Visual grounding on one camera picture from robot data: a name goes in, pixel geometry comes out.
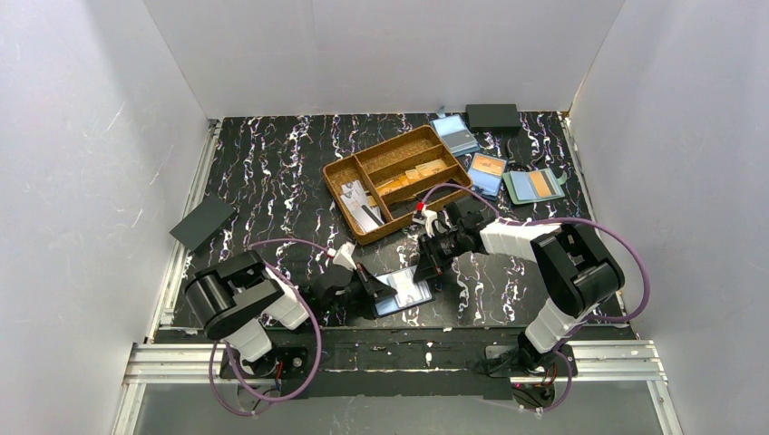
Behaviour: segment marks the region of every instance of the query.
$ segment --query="gray floor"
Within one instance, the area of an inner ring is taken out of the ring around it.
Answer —
[[[220,385],[236,404],[234,385]],[[245,399],[243,406],[252,406]],[[645,382],[574,382],[568,399],[538,417],[511,401],[475,397],[335,397],[291,401],[257,419],[229,414],[207,384],[148,385],[136,433],[189,434],[658,434]]]

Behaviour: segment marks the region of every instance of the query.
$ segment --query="black marble tabletop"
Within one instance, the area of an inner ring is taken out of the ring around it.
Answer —
[[[298,237],[327,247],[354,241],[326,188],[322,168],[434,118],[432,113],[409,113],[225,119],[206,193],[224,199],[238,214],[211,241],[206,252],[188,257],[182,288],[196,270],[234,256],[259,240]],[[521,122],[523,128],[514,136],[477,133],[483,152],[522,164],[544,156],[539,168],[552,168],[556,177],[567,175],[566,197],[516,207],[503,188],[497,201],[502,215],[518,220],[590,218],[558,113],[523,112]],[[464,156],[460,162],[467,168],[470,159]],[[421,231],[418,226],[404,228],[372,245],[358,246],[355,256],[376,275],[412,265]],[[326,259],[308,246],[267,246],[259,253],[297,284],[323,273],[327,267]],[[435,300],[431,303],[374,321],[339,310],[321,315],[321,324],[387,328],[521,326],[536,317],[547,299],[536,265],[519,258],[466,254],[455,261],[454,272],[453,280],[435,285]],[[200,327],[181,294],[172,326]],[[617,298],[612,297],[599,312],[620,315]]]

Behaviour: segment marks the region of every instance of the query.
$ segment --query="divided storage tray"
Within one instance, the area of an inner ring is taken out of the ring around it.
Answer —
[[[416,165],[436,159],[443,160],[446,169],[384,195],[380,196],[376,193],[375,187],[384,181],[404,173],[407,169],[413,169]],[[472,185],[470,176],[429,125],[326,165],[323,168],[323,177],[331,194],[334,195],[336,204],[342,209],[347,224],[352,228],[355,239],[361,245],[368,245],[411,224],[413,210],[403,216],[394,217],[391,206],[402,201],[413,200],[417,195],[421,197],[436,184],[451,182],[466,188]],[[369,194],[374,197],[376,205],[382,212],[384,225],[368,233],[361,230],[340,198],[342,185],[356,179],[360,180]],[[431,195],[433,201],[427,204],[427,208],[438,211],[446,204],[467,195],[464,190],[455,189],[450,194],[438,198],[440,192],[441,189],[438,189]]]

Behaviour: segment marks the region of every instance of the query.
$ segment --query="white wall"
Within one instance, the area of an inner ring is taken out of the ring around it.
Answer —
[[[623,0],[145,0],[210,118],[567,110]]]
[[[769,425],[767,41],[766,2],[628,0],[572,112],[599,220],[650,265],[635,326],[685,433]]]
[[[109,433],[207,121],[141,0],[0,5],[3,433]]]

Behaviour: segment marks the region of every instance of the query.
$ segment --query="brown woven tray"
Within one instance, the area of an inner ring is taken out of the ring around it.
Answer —
[[[384,181],[404,173],[407,169],[413,169],[416,165],[436,159],[442,159],[446,163],[446,169],[382,196],[376,192],[375,186],[382,184]],[[347,224],[352,228],[355,240],[361,245],[368,245],[401,228],[409,226],[414,213],[393,218],[388,208],[389,205],[404,199],[413,198],[436,184],[449,180],[465,187],[472,185],[470,176],[467,175],[459,161],[443,145],[441,138],[438,137],[438,134],[429,125],[419,127],[396,138],[374,145],[367,150],[357,152],[352,156],[326,165],[323,168],[323,178],[326,180],[326,185],[334,196],[336,204],[342,210],[342,214],[345,215]],[[384,225],[368,233],[364,233],[361,230],[340,198],[342,195],[342,185],[355,179],[359,179],[363,183],[369,194],[374,197],[376,205],[382,211]],[[457,189],[455,192],[427,204],[427,208],[436,211],[440,210],[446,204],[464,195],[467,195],[467,192]]]

